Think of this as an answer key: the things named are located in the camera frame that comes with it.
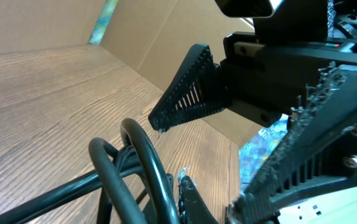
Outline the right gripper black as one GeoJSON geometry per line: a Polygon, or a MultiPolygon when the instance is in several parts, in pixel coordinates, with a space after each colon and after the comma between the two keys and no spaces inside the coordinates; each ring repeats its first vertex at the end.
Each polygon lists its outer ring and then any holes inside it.
{"type": "Polygon", "coordinates": [[[228,223],[263,223],[299,200],[357,187],[357,1],[284,0],[252,20],[253,33],[223,41],[227,108],[268,127],[307,100],[226,209],[228,223]],[[353,65],[322,68],[330,62],[353,65]]]}

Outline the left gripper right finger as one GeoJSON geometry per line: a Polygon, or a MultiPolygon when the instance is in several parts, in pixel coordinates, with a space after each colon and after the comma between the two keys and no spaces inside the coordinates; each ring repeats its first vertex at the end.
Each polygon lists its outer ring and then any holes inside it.
{"type": "Polygon", "coordinates": [[[179,181],[178,211],[183,224],[218,224],[187,175],[179,181]]]}

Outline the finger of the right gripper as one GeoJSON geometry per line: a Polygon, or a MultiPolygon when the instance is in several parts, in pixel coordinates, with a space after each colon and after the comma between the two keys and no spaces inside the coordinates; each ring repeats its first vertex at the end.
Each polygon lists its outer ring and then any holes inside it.
{"type": "Polygon", "coordinates": [[[190,47],[169,87],[148,116],[152,128],[170,128],[219,113],[231,103],[221,68],[206,44],[190,47]]]}

